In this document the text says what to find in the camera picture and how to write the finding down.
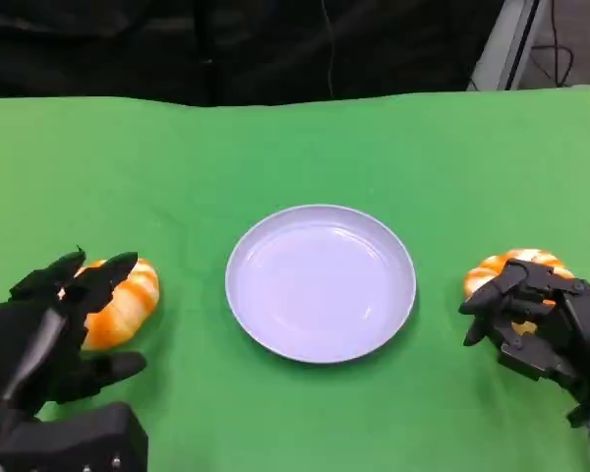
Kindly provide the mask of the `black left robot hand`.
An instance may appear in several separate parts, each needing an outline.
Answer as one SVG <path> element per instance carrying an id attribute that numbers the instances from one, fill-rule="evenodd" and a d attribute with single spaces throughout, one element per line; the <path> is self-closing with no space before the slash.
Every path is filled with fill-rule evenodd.
<path id="1" fill-rule="evenodd" d="M 94 396 L 146 367 L 138 352 L 82 356 L 88 315 L 111 302 L 138 255 L 92 268 L 85 260 L 78 250 L 31 271 L 0 303 L 0 406 L 34 416 L 48 401 Z"/>

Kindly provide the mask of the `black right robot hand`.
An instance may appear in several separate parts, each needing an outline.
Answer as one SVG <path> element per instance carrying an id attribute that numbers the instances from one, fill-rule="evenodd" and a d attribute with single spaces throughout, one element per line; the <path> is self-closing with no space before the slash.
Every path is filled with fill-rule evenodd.
<path id="1" fill-rule="evenodd" d="M 577 406 L 573 428 L 590 425 L 590 283 L 552 267 L 507 261 L 501 273 L 459 306 L 473 318 L 463 344 L 489 338 L 501 365 L 531 380 L 548 379 Z"/>

